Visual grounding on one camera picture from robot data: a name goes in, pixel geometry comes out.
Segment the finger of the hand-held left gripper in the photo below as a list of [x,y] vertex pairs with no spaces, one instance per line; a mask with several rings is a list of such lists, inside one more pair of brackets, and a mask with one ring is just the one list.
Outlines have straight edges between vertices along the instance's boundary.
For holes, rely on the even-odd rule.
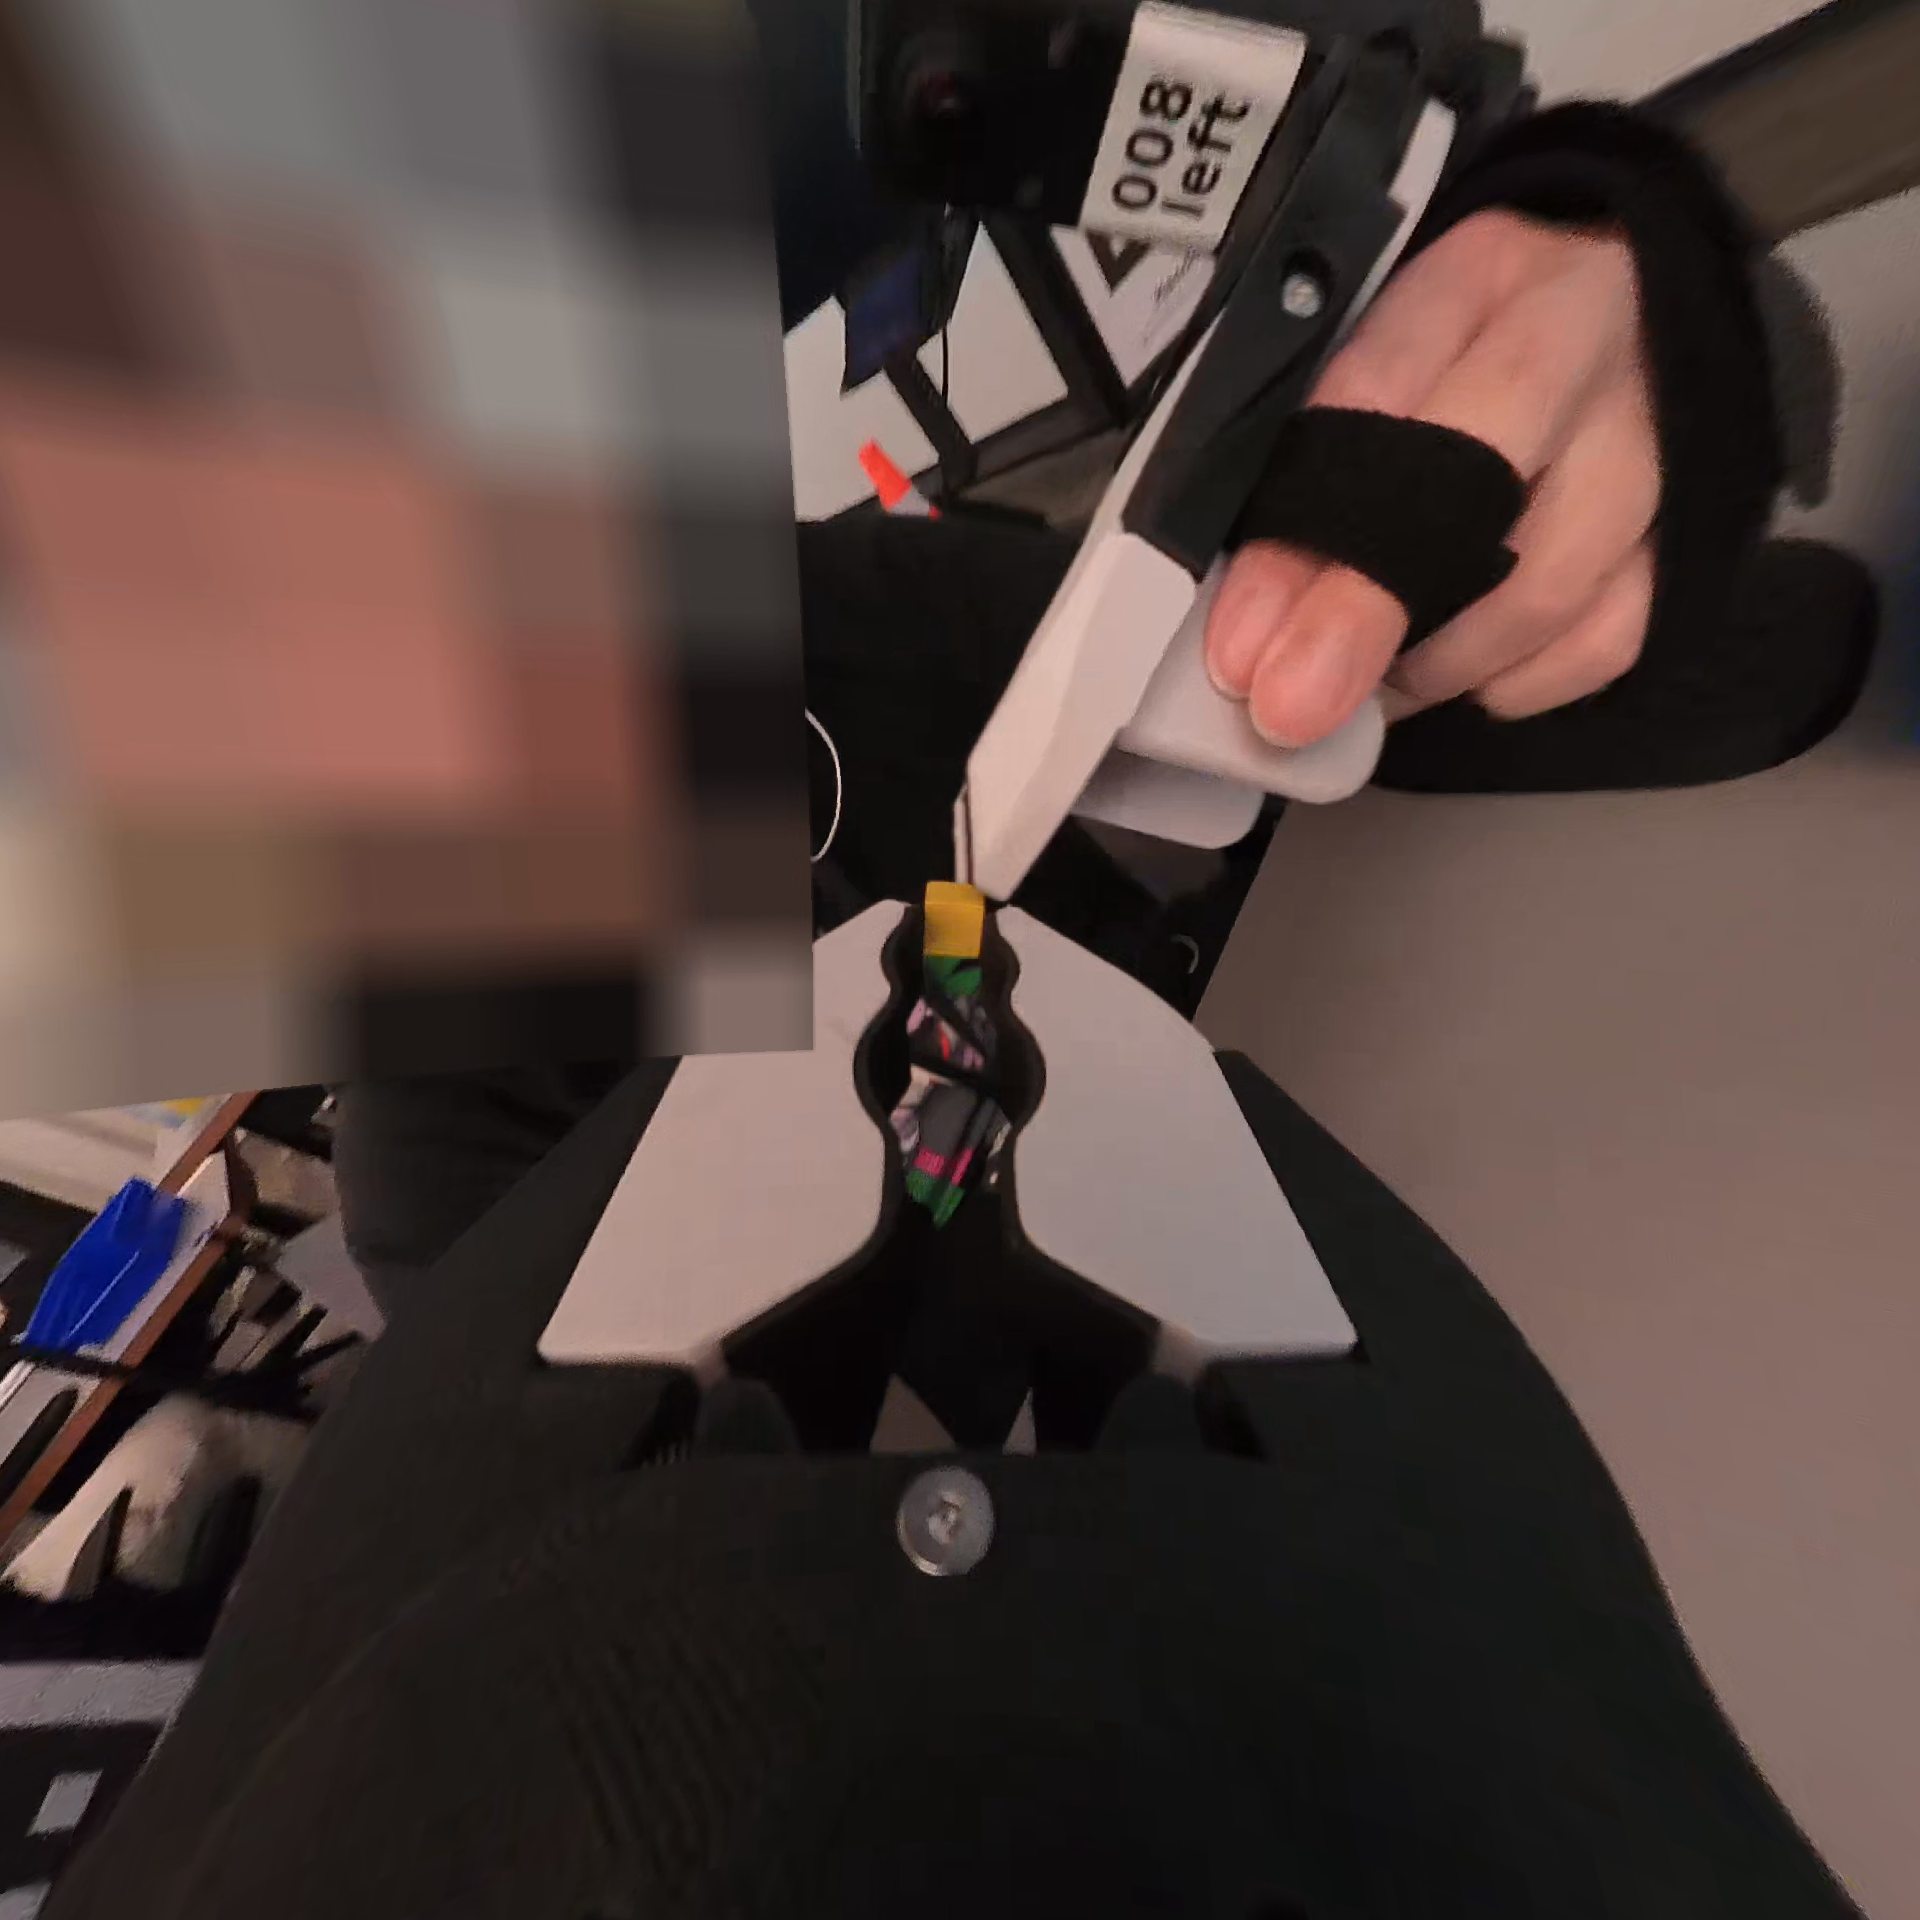
[[1126,530],[1081,544],[967,755],[955,873],[994,902],[1025,885],[1199,600],[1199,577]]

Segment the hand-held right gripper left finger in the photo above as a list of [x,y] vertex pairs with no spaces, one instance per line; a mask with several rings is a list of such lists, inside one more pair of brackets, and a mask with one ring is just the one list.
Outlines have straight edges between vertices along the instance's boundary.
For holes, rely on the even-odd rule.
[[639,1362],[718,1378],[732,1337],[859,1257],[899,1171],[888,1095],[862,1056],[897,1003],[906,902],[814,950],[812,1047],[679,1063],[539,1338],[555,1367]]

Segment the small multicoloured toy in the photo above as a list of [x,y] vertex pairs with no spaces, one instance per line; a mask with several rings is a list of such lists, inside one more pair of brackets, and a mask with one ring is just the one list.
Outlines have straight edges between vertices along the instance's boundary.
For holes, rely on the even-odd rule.
[[1011,1131],[987,1008],[987,902],[935,880],[922,902],[920,994],[906,1022],[908,1079],[889,1122],[906,1200],[944,1229]]

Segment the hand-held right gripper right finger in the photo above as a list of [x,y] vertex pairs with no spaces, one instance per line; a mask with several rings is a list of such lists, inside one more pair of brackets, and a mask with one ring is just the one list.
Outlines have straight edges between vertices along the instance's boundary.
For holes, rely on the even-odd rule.
[[1144,983],[1019,907],[1011,1019],[1041,1056],[1012,1136],[1016,1223],[1042,1259],[1140,1314],[1154,1362],[1344,1359],[1355,1326],[1212,1045]]

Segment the person's left hand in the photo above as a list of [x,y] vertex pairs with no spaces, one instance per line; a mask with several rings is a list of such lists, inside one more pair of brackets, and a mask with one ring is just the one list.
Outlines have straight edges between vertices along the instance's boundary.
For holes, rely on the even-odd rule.
[[1265,741],[1303,749],[1372,696],[1393,717],[1468,698],[1519,722],[1620,681],[1649,632],[1665,496],[1626,240],[1473,214],[1394,274],[1313,400],[1498,449],[1528,509],[1510,577],[1410,650],[1403,607],[1358,570],[1243,545],[1207,617],[1207,671]]

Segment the blue storage bin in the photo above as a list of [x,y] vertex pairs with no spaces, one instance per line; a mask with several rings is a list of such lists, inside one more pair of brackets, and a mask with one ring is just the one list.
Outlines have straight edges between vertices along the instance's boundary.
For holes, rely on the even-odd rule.
[[179,1279],[216,1223],[184,1192],[126,1182],[56,1262],[16,1346],[41,1358],[114,1358],[142,1306]]

